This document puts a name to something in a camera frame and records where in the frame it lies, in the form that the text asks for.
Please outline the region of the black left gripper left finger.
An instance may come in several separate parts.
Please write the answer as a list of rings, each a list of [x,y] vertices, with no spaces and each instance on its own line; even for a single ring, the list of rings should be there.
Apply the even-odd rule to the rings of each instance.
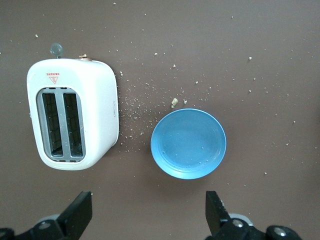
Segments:
[[[82,191],[61,213],[40,219],[29,230],[16,235],[1,228],[2,240],[78,240],[92,219],[92,193]]]

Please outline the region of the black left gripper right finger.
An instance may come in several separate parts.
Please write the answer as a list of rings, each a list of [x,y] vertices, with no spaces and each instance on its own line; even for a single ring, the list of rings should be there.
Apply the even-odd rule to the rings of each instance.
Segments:
[[[208,240],[300,240],[291,228],[270,225],[266,230],[258,230],[252,221],[241,214],[228,213],[216,191],[205,195],[205,218],[211,235]]]

